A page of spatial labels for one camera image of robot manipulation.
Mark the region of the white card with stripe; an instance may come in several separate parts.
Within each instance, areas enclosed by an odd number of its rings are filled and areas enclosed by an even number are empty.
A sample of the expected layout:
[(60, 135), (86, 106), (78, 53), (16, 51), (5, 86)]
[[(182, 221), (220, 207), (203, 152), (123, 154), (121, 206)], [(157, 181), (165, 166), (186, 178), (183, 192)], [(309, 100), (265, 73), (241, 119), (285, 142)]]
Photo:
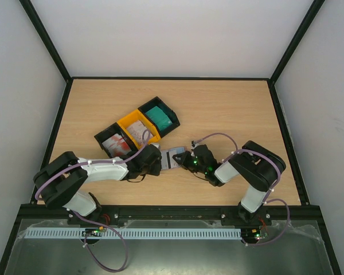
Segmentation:
[(177, 150), (168, 150), (166, 152), (166, 155), (165, 155), (165, 165), (164, 165), (164, 170), (170, 170), (170, 169), (173, 169), (173, 168), (178, 168), (179, 167), (179, 164), (177, 164), (172, 156), (177, 154)]

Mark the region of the white pink card stack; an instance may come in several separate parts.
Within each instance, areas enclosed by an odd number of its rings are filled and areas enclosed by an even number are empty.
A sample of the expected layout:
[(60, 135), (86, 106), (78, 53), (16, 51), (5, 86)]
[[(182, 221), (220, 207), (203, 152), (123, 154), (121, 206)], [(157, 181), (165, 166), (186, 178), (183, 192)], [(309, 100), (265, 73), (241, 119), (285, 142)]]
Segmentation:
[(143, 145), (147, 140), (153, 142), (157, 139), (154, 125), (147, 120), (137, 120), (130, 124), (126, 130), (139, 146)]

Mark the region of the yellow bin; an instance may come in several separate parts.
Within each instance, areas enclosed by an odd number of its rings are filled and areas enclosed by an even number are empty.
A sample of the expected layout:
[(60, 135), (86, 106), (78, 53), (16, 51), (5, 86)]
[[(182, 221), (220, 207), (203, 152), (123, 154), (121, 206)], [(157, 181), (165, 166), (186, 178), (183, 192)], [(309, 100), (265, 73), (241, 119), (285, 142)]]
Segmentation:
[(141, 148), (148, 137), (150, 137), (149, 144), (157, 143), (161, 139), (156, 126), (138, 109), (119, 119), (117, 124), (138, 149)]

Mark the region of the black bin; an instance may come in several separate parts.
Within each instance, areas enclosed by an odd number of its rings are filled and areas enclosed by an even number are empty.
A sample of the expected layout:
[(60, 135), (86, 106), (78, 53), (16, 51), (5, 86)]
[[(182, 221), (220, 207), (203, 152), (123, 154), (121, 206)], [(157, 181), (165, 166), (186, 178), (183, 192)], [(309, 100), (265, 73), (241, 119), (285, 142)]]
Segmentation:
[(158, 96), (141, 105), (138, 110), (153, 123), (161, 138), (180, 126), (176, 113)]
[(110, 158), (127, 155), (138, 150), (118, 123), (113, 123), (96, 134), (94, 138)]

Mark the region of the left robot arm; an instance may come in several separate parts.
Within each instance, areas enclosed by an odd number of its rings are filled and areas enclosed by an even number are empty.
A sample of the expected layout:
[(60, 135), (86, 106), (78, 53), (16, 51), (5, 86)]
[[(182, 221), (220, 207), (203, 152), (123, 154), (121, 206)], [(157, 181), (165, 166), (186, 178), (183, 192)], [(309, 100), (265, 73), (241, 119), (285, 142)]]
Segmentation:
[(161, 151), (154, 144), (111, 159), (78, 158), (67, 151), (34, 176), (35, 199), (51, 210), (63, 207), (86, 217), (100, 205), (94, 195), (80, 190), (82, 185), (103, 180), (134, 182), (138, 177), (158, 176), (161, 162)]

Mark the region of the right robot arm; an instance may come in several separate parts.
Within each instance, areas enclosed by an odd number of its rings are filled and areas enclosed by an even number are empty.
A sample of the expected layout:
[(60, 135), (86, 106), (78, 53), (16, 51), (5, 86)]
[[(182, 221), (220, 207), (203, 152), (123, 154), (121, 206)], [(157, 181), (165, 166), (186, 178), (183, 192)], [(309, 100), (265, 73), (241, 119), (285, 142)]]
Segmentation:
[(222, 162), (214, 158), (206, 145), (197, 145), (191, 151), (175, 154), (173, 159), (192, 174), (202, 174), (204, 180), (214, 187), (221, 187), (242, 176), (249, 187), (238, 204), (238, 217), (247, 225), (258, 219), (258, 210), (286, 170), (281, 157), (251, 140)]

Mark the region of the teal card stack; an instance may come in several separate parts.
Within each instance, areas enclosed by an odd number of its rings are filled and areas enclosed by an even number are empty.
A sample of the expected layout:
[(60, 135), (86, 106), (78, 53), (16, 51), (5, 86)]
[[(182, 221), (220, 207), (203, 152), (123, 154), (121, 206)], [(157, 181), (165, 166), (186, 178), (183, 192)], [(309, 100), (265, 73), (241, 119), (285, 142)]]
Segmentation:
[(150, 120), (156, 125), (156, 127), (160, 131), (164, 131), (173, 123), (171, 119), (168, 117), (168, 115), (165, 114), (164, 111), (162, 111), (160, 107), (157, 106), (147, 111), (146, 116), (150, 118)]

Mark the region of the red white card stack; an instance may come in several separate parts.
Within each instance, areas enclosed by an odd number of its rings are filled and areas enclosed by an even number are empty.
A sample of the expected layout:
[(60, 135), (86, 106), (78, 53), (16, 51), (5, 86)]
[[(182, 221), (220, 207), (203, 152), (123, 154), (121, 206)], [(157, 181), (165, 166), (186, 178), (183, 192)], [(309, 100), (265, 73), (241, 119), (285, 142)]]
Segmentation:
[(131, 151), (125, 139), (118, 133), (103, 141), (102, 146), (112, 158), (126, 155)]

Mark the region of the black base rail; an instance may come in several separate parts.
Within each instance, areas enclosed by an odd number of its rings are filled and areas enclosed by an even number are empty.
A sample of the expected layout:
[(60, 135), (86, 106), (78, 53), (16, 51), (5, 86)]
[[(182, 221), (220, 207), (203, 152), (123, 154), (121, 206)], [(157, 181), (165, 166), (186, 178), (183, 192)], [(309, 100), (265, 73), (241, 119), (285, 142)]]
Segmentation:
[[(98, 221), (103, 222), (103, 214), (110, 217), (110, 225), (123, 226), (126, 221), (221, 221), (223, 226), (248, 227), (261, 225), (261, 221), (270, 224), (273, 220), (285, 221), (285, 206), (263, 206), (249, 221), (239, 217), (237, 206), (118, 206), (104, 205)], [(70, 225), (86, 225), (87, 223), (67, 212), (65, 209), (49, 210), (44, 205), (21, 205), (15, 221), (23, 219), (64, 219)]]

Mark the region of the black enclosure frame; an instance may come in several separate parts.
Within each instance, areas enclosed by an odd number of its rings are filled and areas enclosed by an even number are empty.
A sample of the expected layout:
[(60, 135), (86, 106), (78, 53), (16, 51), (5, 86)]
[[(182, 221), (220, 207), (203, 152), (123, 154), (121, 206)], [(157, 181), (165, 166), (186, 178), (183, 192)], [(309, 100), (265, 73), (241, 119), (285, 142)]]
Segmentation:
[[(44, 158), (42, 163), (47, 164), (49, 162), (49, 155), (53, 151), (54, 141), (57, 137), (60, 123), (62, 121), (62, 117), (65, 111), (65, 106), (68, 101), (68, 97), (70, 94), (70, 89), (74, 81), (74, 77), (70, 76), (69, 72), (67, 71), (54, 43), (52, 42), (48, 32), (45, 29), (44, 24), (42, 23), (37, 11), (35, 10), (31, 1), (23, 1), (20, 0), (20, 3), (26, 12), (28, 18), (30, 19), (32, 25), (34, 26), (36, 32), (40, 36), (42, 42), (44, 43), (47, 51), (49, 52), (51, 58), (55, 62), (58, 70), (60, 71), (62, 77), (66, 82), (66, 86), (64, 89), (64, 93), (61, 98), (60, 106), (56, 115), (56, 119), (54, 121), (54, 126), (52, 127), (52, 131), (50, 134), (50, 138), (48, 141), (48, 145), (46, 147), (46, 151), (44, 154)], [(281, 131), (281, 135), (284, 141), (284, 146), (286, 148), (287, 156), (289, 157), (289, 163), (292, 169), (292, 174), (294, 176), (297, 192), (299, 194), (300, 206), (292, 206), (291, 210), (294, 211), (295, 217), (300, 219), (310, 219), (318, 220), (318, 225), (320, 229), (320, 234), (325, 242), (325, 248), (327, 252), (327, 256), (330, 261), (331, 268), (334, 274), (340, 274), (341, 270), (336, 259), (333, 246), (330, 241), (329, 233), (327, 231), (325, 222), (323, 220), (323, 216), (319, 206), (311, 205), (307, 190), (303, 181), (302, 173), (300, 172), (298, 160), (294, 151), (294, 146), (292, 143), (291, 135), (289, 133), (289, 129), (284, 117), (284, 113), (282, 110), (282, 106), (279, 102), (279, 97), (277, 95), (277, 91), (275, 88), (275, 84), (279, 79), (279, 76), (283, 72), (284, 68), (288, 64), (290, 58), (294, 54), (296, 48), (298, 47), (299, 43), (301, 42), (302, 38), (304, 37), (306, 31), (312, 24), (313, 20), (315, 19), (316, 15), (320, 11), (322, 5), (324, 4), (324, 0), (314, 0), (310, 7), (307, 10), (306, 15), (302, 19), (297, 31), (295, 32), (290, 44), (286, 48), (282, 58), (280, 59), (276, 69), (274, 70), (272, 76), (270, 78), (265, 78), (265, 81), (268, 84), (269, 92), (271, 95), (271, 99), (273, 102), (273, 106), (275, 109), (277, 121), (279, 123), (279, 128)], [(12, 253), (13, 246), (14, 246), (14, 239), (17, 236), (19, 230), (19, 223), (23, 219), (28, 219), (31, 214), (34, 214), (40, 218), (45, 218), (49, 216), (53, 217), (62, 217), (64, 216), (65, 212), (63, 210), (45, 210), (42, 206), (39, 206), (35, 199), (32, 198), (29, 203), (21, 205), (19, 208), (18, 215), (14, 222), (13, 228), (11, 230), (7, 245), (3, 252), (2, 259), (0, 261), (0, 274), (4, 274), (5, 271), (8, 270), (8, 262), (9, 257)]]

